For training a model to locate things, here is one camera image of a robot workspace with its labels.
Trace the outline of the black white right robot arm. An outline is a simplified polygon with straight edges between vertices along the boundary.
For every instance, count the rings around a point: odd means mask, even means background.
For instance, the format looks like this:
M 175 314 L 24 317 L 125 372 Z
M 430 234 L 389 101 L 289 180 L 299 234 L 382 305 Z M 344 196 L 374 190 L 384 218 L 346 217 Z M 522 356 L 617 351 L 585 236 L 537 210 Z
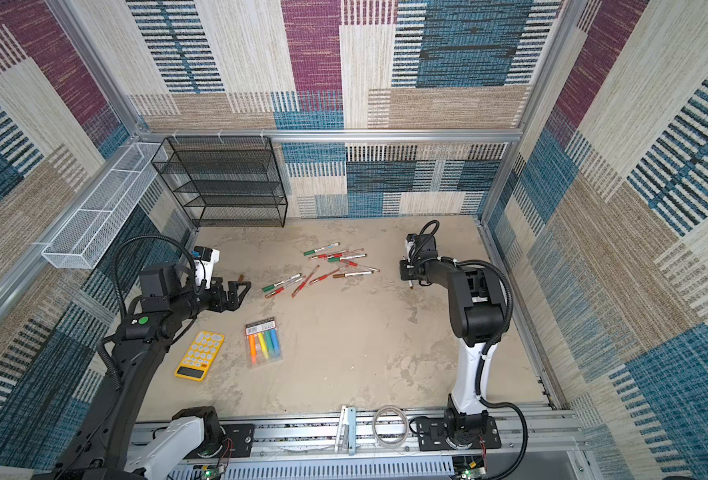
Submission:
M 459 361 L 444 413 L 446 441 L 457 449 L 480 445 L 490 431 L 490 413 L 510 409 L 519 418 L 521 449 L 525 451 L 529 431 L 521 408 L 487 397 L 492 359 L 513 319 L 511 282 L 489 261 L 441 255 L 436 241 L 439 228 L 440 221 L 433 219 L 419 232 L 408 234 L 406 257 L 399 268 L 403 281 L 424 287 L 440 285 L 447 290 L 450 326 L 459 341 Z

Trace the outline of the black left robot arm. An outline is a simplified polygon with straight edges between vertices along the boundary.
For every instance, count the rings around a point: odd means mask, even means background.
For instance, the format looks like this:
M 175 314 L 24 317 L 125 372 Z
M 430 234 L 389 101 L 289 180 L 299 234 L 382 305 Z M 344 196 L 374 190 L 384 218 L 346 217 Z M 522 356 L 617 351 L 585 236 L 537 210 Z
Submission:
M 129 453 L 144 398 L 170 348 L 201 312 L 236 311 L 251 289 L 248 281 L 214 276 L 219 250 L 188 250 L 170 237 L 162 240 L 182 251 L 186 262 L 144 268 L 140 295 L 119 303 L 119 326 L 98 345 L 106 376 L 49 479 L 166 479 L 190 455 L 208 459 L 225 452 L 226 433 L 215 409 L 191 407 L 140 453 Z

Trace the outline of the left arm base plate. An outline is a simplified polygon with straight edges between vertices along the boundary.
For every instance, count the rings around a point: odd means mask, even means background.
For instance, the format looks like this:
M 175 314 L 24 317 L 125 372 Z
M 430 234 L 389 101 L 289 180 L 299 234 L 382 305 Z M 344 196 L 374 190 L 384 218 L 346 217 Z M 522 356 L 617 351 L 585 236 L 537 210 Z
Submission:
M 221 425 L 221 443 L 214 459 L 225 461 L 251 456 L 256 425 L 253 423 L 227 423 Z

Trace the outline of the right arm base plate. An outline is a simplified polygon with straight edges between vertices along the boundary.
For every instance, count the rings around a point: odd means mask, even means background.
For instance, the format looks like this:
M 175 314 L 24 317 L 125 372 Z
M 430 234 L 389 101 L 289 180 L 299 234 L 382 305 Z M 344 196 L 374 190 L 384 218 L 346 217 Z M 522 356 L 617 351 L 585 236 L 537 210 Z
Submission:
M 418 416 L 410 420 L 409 428 L 417 437 L 421 451 L 502 447 L 496 419 L 487 411 L 454 419 Z

